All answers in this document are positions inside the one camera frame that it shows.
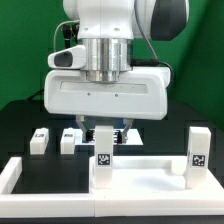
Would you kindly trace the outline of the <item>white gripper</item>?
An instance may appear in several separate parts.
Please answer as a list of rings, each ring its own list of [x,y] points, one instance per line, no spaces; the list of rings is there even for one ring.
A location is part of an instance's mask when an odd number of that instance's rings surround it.
[[[85,116],[127,118],[121,142],[127,141],[132,119],[161,120],[167,114],[170,70],[166,67],[134,67],[115,83],[86,80],[80,70],[53,70],[45,80],[44,105],[49,113],[77,115],[82,141],[91,142],[94,130]]]

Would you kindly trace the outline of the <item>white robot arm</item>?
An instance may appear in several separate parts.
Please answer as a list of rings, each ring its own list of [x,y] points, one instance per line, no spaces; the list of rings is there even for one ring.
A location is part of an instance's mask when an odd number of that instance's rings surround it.
[[[79,24],[74,47],[48,56],[44,105],[50,113],[160,120],[167,114],[171,70],[158,59],[131,58],[132,41],[169,41],[186,27],[189,0],[63,0]]]

